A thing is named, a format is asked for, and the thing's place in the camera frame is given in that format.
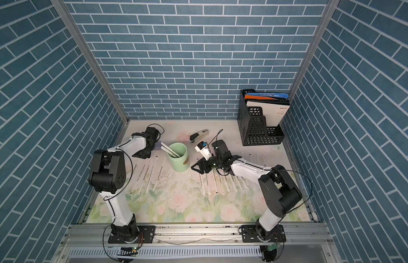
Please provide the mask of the thirteenth straw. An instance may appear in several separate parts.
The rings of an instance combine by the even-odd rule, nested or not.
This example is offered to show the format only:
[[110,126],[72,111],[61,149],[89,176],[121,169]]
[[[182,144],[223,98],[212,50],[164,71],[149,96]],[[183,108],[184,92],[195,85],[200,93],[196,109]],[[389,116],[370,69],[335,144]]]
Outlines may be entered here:
[[148,181],[147,188],[146,188],[146,193],[149,192],[149,188],[150,188],[150,184],[151,184],[151,178],[152,178],[153,170],[154,170],[155,163],[156,163],[157,159],[158,159],[158,157],[156,156],[153,163],[152,163],[152,166],[151,166],[151,171],[150,171],[149,181]]

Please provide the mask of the fifteenth straw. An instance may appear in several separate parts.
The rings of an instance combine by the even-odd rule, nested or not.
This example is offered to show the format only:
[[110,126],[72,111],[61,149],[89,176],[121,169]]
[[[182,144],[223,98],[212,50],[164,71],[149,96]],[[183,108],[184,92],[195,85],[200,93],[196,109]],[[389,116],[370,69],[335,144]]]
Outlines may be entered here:
[[138,159],[135,159],[132,164],[133,164],[133,167],[132,167],[131,174],[130,174],[130,177],[129,177],[128,185],[131,184],[134,181],[134,175],[135,175],[135,172],[136,172],[137,167],[138,167]]

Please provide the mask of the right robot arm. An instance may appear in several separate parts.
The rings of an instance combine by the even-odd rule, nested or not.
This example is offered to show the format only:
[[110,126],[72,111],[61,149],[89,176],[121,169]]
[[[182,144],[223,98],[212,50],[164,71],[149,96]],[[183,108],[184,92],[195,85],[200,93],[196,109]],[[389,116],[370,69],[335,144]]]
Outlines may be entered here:
[[238,176],[260,186],[267,209],[256,221],[256,234],[263,242],[273,241],[277,237],[275,228],[302,199],[302,193],[288,171],[281,165],[269,168],[233,155],[223,140],[211,145],[202,141],[195,150],[202,158],[191,166],[192,170],[208,174],[215,169],[222,171],[221,176]]

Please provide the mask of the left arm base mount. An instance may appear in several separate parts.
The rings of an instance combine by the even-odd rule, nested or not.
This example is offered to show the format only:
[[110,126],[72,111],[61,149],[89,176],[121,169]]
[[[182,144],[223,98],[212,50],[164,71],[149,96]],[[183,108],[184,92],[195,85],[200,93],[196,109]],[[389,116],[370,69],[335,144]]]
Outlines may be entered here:
[[111,234],[108,239],[109,244],[130,244],[130,243],[152,243],[156,227],[145,226],[116,226],[111,225]]

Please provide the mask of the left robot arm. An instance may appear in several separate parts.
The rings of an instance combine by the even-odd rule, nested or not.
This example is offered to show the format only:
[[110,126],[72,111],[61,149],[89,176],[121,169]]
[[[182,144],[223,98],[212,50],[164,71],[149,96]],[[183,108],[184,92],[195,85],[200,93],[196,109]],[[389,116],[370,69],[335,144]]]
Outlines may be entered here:
[[158,129],[148,126],[142,133],[133,133],[128,141],[93,154],[88,183],[103,197],[112,216],[111,237],[119,243],[134,242],[139,232],[124,194],[128,186],[125,162],[129,162],[133,172],[132,158],[150,158],[160,135]]

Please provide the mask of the eleventh straw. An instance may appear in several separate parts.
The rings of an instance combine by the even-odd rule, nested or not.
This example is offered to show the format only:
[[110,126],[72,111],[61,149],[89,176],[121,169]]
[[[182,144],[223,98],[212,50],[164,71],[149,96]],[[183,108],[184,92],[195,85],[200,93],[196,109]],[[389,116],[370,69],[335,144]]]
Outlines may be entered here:
[[165,166],[165,162],[166,162],[166,156],[163,158],[163,161],[161,162],[161,167],[160,167],[159,173],[157,174],[157,178],[156,178],[156,181],[155,181],[155,185],[153,187],[153,191],[155,191],[155,189],[156,189],[156,187],[158,185],[160,175],[161,175],[161,173],[163,171],[163,167]]

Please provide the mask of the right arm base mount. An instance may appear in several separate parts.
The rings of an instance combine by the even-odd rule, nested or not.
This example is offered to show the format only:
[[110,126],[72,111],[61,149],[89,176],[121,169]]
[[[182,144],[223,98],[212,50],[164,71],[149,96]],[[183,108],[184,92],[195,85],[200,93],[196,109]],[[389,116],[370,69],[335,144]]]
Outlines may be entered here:
[[241,225],[239,227],[243,243],[283,243],[286,242],[286,235],[282,225],[278,224],[271,231],[265,231],[261,226]]

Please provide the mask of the green cylindrical cup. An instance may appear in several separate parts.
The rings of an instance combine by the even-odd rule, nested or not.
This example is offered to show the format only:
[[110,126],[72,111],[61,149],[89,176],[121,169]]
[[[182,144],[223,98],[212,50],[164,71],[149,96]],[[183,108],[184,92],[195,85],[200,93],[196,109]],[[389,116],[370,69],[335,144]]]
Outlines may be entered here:
[[189,155],[186,145],[181,142],[173,143],[169,148],[178,156],[168,153],[172,168],[179,173],[187,171],[189,168]]

